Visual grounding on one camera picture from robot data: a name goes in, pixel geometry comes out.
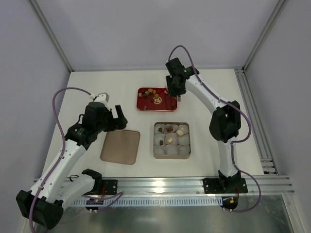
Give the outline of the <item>brown cube chocolate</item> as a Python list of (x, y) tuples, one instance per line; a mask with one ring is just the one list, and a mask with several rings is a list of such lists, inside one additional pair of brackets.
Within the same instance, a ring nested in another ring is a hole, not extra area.
[(166, 132), (169, 133), (169, 132), (172, 132), (172, 131), (173, 131), (173, 127), (172, 126), (169, 126), (169, 127), (166, 128)]

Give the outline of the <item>tan round chocolate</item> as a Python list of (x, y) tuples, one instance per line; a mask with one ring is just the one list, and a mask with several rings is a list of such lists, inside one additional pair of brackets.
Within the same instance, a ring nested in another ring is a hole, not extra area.
[(177, 130), (177, 134), (178, 134), (179, 136), (183, 136), (183, 135), (184, 135), (184, 133), (183, 133), (182, 130)]

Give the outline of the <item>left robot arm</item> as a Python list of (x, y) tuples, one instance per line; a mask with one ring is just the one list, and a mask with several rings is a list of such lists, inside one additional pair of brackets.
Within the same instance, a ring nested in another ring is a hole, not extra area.
[(115, 107), (117, 118), (102, 102), (90, 102), (81, 123), (71, 126), (64, 135), (62, 147), (53, 163), (29, 191), (20, 190), (16, 196), (23, 217), (29, 219), (30, 227), (36, 223), (47, 230), (53, 229), (61, 220), (67, 207), (84, 194), (98, 194), (103, 188), (101, 173), (92, 169), (82, 174), (69, 186), (62, 184), (78, 160), (102, 132), (125, 129), (128, 123), (120, 105)]

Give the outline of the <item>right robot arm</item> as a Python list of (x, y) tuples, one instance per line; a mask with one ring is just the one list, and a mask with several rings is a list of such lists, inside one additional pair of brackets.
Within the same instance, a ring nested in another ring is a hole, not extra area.
[(223, 192), (234, 192), (241, 181), (241, 172), (235, 168), (235, 145), (241, 128), (240, 104), (237, 101), (223, 100), (193, 67), (184, 67), (178, 58), (166, 63), (169, 75), (166, 76), (170, 96), (181, 96), (190, 91), (212, 114), (209, 132), (217, 141), (220, 155), (218, 186)]

